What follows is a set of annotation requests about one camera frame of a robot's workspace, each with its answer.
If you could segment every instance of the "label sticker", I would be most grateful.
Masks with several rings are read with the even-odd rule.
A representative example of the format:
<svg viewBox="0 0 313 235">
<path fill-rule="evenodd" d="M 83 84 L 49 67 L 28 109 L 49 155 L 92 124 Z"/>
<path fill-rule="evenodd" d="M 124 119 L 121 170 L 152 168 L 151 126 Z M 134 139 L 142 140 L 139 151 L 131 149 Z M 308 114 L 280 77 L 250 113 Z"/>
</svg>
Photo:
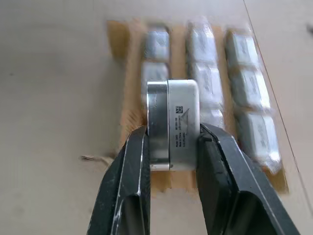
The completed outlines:
<svg viewBox="0 0 313 235">
<path fill-rule="evenodd" d="M 188 138 L 188 113 L 189 109 L 184 110 L 183 106 L 175 106 L 174 113 L 174 137 L 176 148 L 186 148 Z"/>
</svg>

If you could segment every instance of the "cardboard tray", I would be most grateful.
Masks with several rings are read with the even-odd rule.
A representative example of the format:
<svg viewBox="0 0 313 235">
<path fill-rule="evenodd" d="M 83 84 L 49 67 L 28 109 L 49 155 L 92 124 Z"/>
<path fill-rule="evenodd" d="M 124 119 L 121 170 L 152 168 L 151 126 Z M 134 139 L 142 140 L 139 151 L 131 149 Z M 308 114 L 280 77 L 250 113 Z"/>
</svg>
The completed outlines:
<svg viewBox="0 0 313 235">
<path fill-rule="evenodd" d="M 170 44 L 171 44 L 171 75 L 173 79 L 186 78 L 186 51 L 185 51 L 185 34 L 186 27 L 184 25 L 169 25 L 170 28 Z M 217 52 L 219 56 L 219 70 L 224 93 L 224 122 L 225 130 L 232 134 L 235 138 L 236 128 L 233 115 L 232 99 L 228 81 L 227 66 L 224 52 L 224 32 L 219 26 L 212 26 Z M 142 41 L 146 32 L 145 24 L 140 20 L 131 22 L 107 22 L 107 33 L 109 44 L 114 59 L 124 60 L 126 63 L 124 101 L 121 114 L 121 134 L 120 146 L 122 146 L 129 133 L 141 125 L 147 124 L 146 113 L 141 108 L 140 102 L 140 71 L 143 55 Z M 278 110 L 274 94 L 269 84 L 267 74 L 264 72 L 264 79 L 271 98 L 272 107 Z M 280 117 L 273 117 L 276 123 L 277 137 L 280 142 L 281 135 L 286 135 L 282 120 Z M 285 177 L 284 168 L 276 175 L 266 172 L 273 187 L 278 193 L 287 193 L 288 184 Z M 151 191 L 152 194 L 165 191 L 167 188 L 184 188 L 190 192 L 197 191 L 196 175 L 193 171 L 180 172 L 152 172 L 151 173 Z"/>
</svg>

